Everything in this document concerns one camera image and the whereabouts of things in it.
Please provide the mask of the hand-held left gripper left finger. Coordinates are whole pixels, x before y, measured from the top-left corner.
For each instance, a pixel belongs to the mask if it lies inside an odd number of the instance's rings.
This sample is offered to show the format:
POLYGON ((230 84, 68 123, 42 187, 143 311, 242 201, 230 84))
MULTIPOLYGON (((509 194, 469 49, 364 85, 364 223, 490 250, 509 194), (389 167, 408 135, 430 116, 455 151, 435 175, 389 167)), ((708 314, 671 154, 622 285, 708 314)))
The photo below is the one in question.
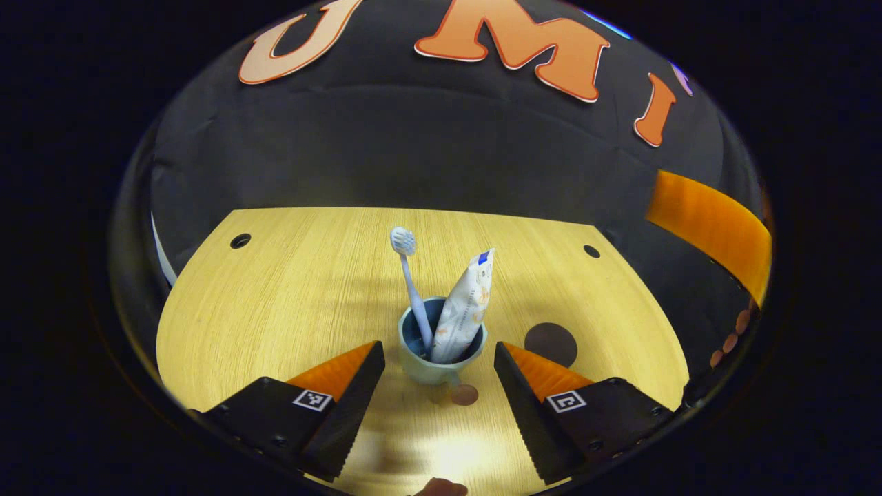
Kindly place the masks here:
POLYGON ((292 379, 263 376, 211 408, 187 412, 271 467, 333 482, 349 458, 384 368, 383 343, 368 341, 292 379))

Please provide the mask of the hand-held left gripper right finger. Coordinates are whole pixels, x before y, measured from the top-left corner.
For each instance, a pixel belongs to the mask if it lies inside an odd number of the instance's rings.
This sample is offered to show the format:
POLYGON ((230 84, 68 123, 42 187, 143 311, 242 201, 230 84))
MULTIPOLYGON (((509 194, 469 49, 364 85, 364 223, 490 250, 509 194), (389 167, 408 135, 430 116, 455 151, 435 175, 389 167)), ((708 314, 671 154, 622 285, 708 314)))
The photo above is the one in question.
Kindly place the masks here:
POLYGON ((513 343, 497 343, 494 369, 548 486, 607 470, 674 417, 625 379, 592 381, 513 343))

